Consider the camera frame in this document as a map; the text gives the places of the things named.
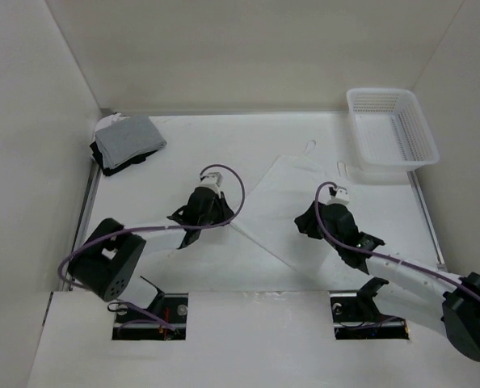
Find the gray cloth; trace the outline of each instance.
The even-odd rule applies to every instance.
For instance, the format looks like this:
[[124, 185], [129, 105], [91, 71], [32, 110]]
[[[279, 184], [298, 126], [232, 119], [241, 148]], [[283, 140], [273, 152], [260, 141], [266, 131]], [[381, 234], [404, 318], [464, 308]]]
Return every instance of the gray cloth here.
[[137, 155], [157, 151], [166, 141], [148, 116], [133, 116], [95, 134], [103, 167], [114, 169]]

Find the white table surface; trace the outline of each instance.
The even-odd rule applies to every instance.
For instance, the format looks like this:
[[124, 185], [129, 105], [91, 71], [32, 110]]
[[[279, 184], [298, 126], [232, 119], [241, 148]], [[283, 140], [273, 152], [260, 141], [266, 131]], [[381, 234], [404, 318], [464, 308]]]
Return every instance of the white table surface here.
[[[212, 163], [235, 169], [247, 193], [279, 155], [301, 155], [312, 140], [317, 145], [307, 156], [322, 165], [331, 179], [339, 182], [340, 176], [347, 178], [339, 173], [338, 162], [348, 166], [355, 163], [345, 113], [167, 116], [151, 120], [166, 138], [166, 148], [140, 165], [100, 178], [87, 235], [107, 217], [131, 226], [172, 214], [186, 204], [198, 184], [200, 170]], [[222, 188], [234, 208], [240, 200], [239, 187], [227, 171], [223, 175]], [[436, 250], [407, 175], [393, 175], [387, 184], [371, 175], [351, 174], [350, 178], [349, 209], [359, 228], [384, 239], [401, 257], [435, 266]], [[378, 184], [366, 184], [372, 181]], [[344, 264], [333, 250], [315, 278], [304, 276], [231, 227], [203, 232], [188, 249], [144, 257], [137, 270], [166, 292], [358, 289], [368, 280]]]
[[[278, 155], [301, 154], [312, 139], [317, 148], [310, 158], [332, 179], [339, 177], [338, 161], [353, 163], [344, 114], [153, 121], [167, 148], [99, 181], [89, 233], [105, 217], [130, 225], [172, 213], [186, 203], [200, 169], [211, 163], [235, 168], [247, 192]], [[393, 182], [349, 182], [349, 207], [359, 227], [403, 257], [435, 265], [436, 251], [406, 175]], [[223, 188], [237, 205], [238, 186], [227, 174]], [[101, 300], [89, 292], [55, 293], [28, 388], [480, 387], [480, 363], [414, 323], [410, 341], [335, 340], [328, 294], [310, 290], [356, 289], [368, 276], [334, 252], [310, 279], [226, 227], [203, 232], [188, 249], [144, 258], [139, 271], [167, 292], [190, 292], [187, 340], [111, 341], [113, 314]]]
[[111, 341], [94, 294], [55, 293], [28, 388], [480, 388], [480, 363], [411, 340], [335, 340], [328, 292], [190, 293], [185, 341]]

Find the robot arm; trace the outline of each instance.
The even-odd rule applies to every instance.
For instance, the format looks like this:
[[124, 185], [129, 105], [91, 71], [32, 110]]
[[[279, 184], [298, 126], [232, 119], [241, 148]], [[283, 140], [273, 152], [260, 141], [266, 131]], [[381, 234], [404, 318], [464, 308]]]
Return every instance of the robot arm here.
[[[149, 228], [159, 225], [164, 230], [142, 237], [122, 234], [102, 241], [76, 255], [69, 263], [68, 273], [105, 302], [120, 299], [150, 309], [162, 292], [146, 279], [133, 275], [139, 259], [156, 251], [184, 249], [200, 236], [200, 230], [169, 229], [170, 226], [213, 226], [229, 220], [234, 213], [220, 190], [221, 181], [219, 173], [202, 176], [186, 205], [167, 219], [148, 223]], [[112, 218], [105, 219], [87, 243], [123, 228]]]
[[[331, 189], [330, 195], [326, 204], [319, 203], [319, 214], [331, 236], [343, 245], [369, 253], [391, 253], [383, 240], [359, 231], [346, 207], [349, 197], [345, 188]], [[347, 265], [374, 276], [357, 293], [357, 302], [368, 322], [375, 322], [372, 319], [382, 314], [409, 319], [446, 336], [459, 352], [480, 361], [480, 303], [455, 286], [464, 285], [480, 297], [480, 275], [472, 272], [461, 277], [411, 260], [394, 262], [341, 247], [319, 227], [314, 206], [315, 203], [296, 218], [299, 231], [311, 238], [326, 238]], [[419, 272], [421, 268], [430, 274]], [[386, 286], [390, 282], [399, 287]]]

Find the white enclosure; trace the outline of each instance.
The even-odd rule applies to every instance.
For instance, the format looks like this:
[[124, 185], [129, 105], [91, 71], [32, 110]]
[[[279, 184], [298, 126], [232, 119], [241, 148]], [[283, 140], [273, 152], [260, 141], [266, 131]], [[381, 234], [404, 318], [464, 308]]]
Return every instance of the white enclosure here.
[[363, 86], [416, 93], [441, 249], [480, 272], [480, 0], [0, 0], [0, 387], [27, 385], [99, 108], [346, 110]]

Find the plastic basket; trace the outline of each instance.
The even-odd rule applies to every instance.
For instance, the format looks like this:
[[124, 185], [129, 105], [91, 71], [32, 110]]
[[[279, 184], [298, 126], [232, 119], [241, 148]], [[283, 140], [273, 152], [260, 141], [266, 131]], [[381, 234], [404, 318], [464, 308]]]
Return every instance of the plastic basket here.
[[363, 170], [412, 171], [440, 160], [431, 130], [411, 91], [351, 89], [347, 103]]

